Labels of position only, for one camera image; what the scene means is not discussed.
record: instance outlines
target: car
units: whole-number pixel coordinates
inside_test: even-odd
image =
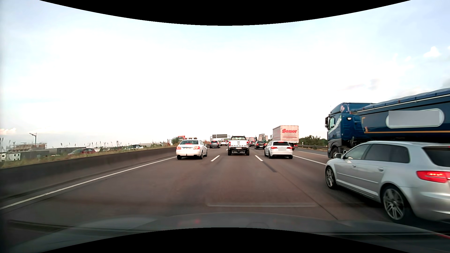
[[[245,155],[250,155],[250,148],[248,140],[245,136],[232,136],[228,142],[228,155],[232,152],[245,152]]]
[[[95,153],[94,149],[84,148],[84,149],[76,149],[76,150],[72,151],[71,153],[68,153],[67,155],[73,156],[73,155],[79,155],[79,154],[93,154],[93,153]]]
[[[368,141],[335,154],[325,182],[381,203],[396,223],[450,221],[450,144]]]
[[[271,140],[264,148],[264,156],[268,156],[269,159],[275,156],[285,156],[292,159],[293,155],[292,147],[287,141]]]
[[[195,156],[198,159],[208,156],[208,147],[201,140],[184,140],[176,147],[176,158]]]
[[[211,143],[209,144],[209,148],[210,148],[210,149],[212,149],[212,148],[218,148],[218,149],[220,149],[220,148],[221,148],[221,145],[219,144],[219,141],[218,141],[218,140],[212,140]]]
[[[254,147],[255,147],[255,149],[264,149],[265,146],[266,146],[266,142],[265,142],[265,141],[263,141],[263,140],[258,140],[258,141],[256,141]]]

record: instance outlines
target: grass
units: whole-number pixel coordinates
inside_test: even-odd
[[[0,168],[11,168],[11,167],[19,167],[19,166],[25,166],[25,165],[31,165],[31,164],[38,164],[38,163],[50,163],[55,161],[63,161],[63,160],[70,160],[70,159],[77,159],[77,158],[84,158],[84,157],[91,157],[91,156],[99,156],[99,155],[107,155],[107,154],[118,154],[118,153],[126,153],[126,152],[139,152],[144,150],[150,150],[150,149],[165,149],[165,148],[173,148],[176,146],[167,146],[167,147],[144,147],[143,149],[137,149],[137,150],[113,150],[113,151],[102,151],[102,152],[95,152],[93,154],[80,154],[80,155],[61,155],[61,156],[48,156],[48,157],[41,157],[41,158],[34,158],[34,159],[23,159],[23,160],[16,160],[16,161],[2,161],[0,163]]]

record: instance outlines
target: silver hatchback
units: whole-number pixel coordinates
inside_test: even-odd
[[[450,222],[450,144],[369,141],[329,160],[325,180],[382,203],[393,221]]]

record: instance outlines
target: white box truck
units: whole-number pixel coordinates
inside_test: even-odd
[[[291,144],[292,150],[294,150],[298,143],[298,126],[277,126],[273,129],[272,140],[287,141]]]

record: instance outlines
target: black car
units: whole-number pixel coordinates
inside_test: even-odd
[[[263,140],[256,141],[255,149],[264,149],[264,147],[265,147],[264,143],[266,143],[266,142]]]
[[[212,148],[218,148],[218,149],[220,149],[220,148],[221,148],[221,144],[220,144],[220,142],[219,142],[218,140],[213,140],[213,141],[211,141],[211,143],[209,144],[209,148],[210,148],[210,149],[212,149]]]

